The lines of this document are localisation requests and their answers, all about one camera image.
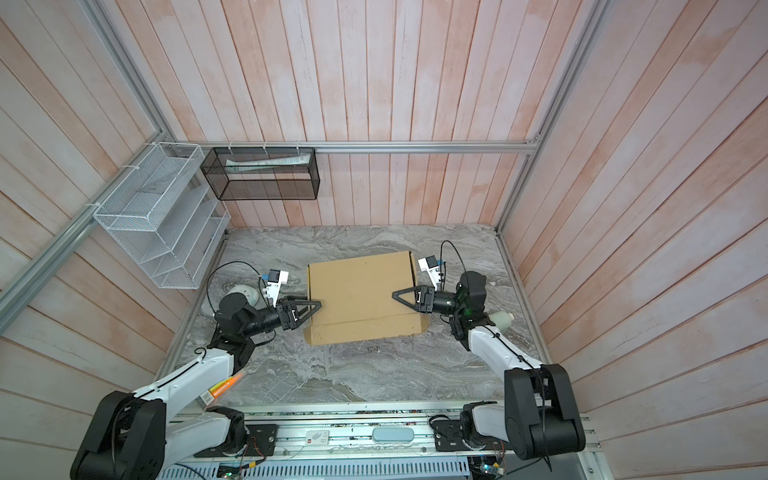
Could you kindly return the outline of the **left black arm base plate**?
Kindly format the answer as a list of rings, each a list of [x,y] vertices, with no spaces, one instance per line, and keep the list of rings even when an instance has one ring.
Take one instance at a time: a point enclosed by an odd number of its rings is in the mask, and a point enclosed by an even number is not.
[[[265,458],[274,455],[277,440],[277,424],[247,424],[247,437],[239,448],[212,447],[193,455],[194,458],[246,457]]]

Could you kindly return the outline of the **brown cardboard box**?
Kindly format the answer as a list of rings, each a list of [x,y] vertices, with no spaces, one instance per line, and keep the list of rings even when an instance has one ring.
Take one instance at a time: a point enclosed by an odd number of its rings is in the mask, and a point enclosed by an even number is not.
[[[304,330],[312,346],[419,335],[430,317],[398,303],[392,293],[416,285],[409,251],[313,263],[307,293],[322,308]]]

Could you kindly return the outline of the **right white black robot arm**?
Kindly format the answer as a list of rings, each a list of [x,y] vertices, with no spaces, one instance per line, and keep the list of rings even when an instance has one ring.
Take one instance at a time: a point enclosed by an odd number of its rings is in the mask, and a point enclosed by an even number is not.
[[[500,312],[485,311],[486,297],[486,277],[475,271],[462,273],[453,292],[418,285],[392,293],[418,313],[445,316],[453,337],[503,382],[500,402],[464,405],[462,441],[472,448],[503,443],[522,460],[583,450],[586,435],[567,371],[525,354],[507,339],[506,321]]]

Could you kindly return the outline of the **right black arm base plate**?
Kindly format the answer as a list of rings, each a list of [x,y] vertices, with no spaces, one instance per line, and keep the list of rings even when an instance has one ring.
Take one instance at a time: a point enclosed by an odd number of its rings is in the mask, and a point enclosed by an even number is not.
[[[461,420],[436,415],[428,419],[428,425],[432,429],[434,447],[438,452],[506,450],[506,443],[502,440],[485,436],[470,437]]]

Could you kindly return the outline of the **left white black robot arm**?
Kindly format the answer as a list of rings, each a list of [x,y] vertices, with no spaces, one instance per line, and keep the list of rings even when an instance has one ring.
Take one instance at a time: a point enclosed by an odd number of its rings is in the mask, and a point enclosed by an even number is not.
[[[133,392],[114,391],[98,404],[70,469],[73,479],[155,479],[204,450],[242,458],[249,431],[242,412],[212,407],[175,423],[174,417],[216,383],[240,372],[257,348],[253,338],[296,330],[321,309],[289,296],[257,309],[245,294],[227,294],[214,314],[213,337],[197,357]]]

